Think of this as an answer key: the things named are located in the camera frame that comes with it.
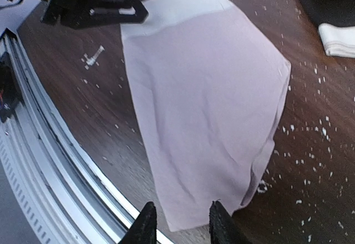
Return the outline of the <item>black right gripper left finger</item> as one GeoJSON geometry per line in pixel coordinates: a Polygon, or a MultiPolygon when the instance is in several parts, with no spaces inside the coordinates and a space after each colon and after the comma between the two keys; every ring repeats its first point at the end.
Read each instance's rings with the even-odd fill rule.
{"type": "Polygon", "coordinates": [[[145,204],[142,211],[121,239],[119,244],[156,244],[157,213],[152,201],[145,204]]]}

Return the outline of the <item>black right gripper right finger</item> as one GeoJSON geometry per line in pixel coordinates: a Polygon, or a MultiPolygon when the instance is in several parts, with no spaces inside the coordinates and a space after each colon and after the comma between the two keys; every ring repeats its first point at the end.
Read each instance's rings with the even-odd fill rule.
{"type": "Polygon", "coordinates": [[[250,243],[220,201],[213,201],[209,209],[209,233],[213,244],[250,243]]]}

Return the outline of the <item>pink and white underwear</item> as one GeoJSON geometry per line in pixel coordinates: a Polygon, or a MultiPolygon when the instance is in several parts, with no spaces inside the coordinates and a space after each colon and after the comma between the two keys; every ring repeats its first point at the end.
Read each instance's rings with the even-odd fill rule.
{"type": "Polygon", "coordinates": [[[121,27],[126,74],[156,193],[172,232],[211,203],[252,200],[274,148],[291,64],[229,0],[146,0],[121,27]]]}

